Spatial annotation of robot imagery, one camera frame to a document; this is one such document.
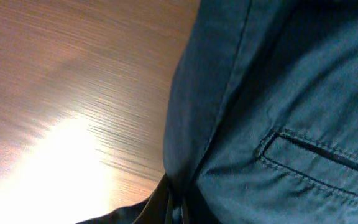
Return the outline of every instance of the wooden floor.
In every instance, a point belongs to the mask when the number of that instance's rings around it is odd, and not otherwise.
[[[0,223],[74,223],[163,176],[197,1],[0,1]]]

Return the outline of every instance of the dark blue garment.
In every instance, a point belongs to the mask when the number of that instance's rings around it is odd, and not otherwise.
[[[358,1],[202,1],[163,159],[164,209],[100,223],[358,223]]]

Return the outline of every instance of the wrinkled fabric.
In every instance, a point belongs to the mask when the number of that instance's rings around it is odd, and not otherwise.
[[[358,223],[358,1],[202,1],[163,159],[172,223]]]

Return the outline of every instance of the wooden table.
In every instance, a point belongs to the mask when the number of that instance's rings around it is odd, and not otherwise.
[[[163,176],[197,1],[0,1],[0,223],[74,223]]]

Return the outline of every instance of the welt pocket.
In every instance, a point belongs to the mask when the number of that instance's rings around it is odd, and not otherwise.
[[[324,189],[358,197],[358,157],[287,129],[271,131],[255,150],[258,161]]]

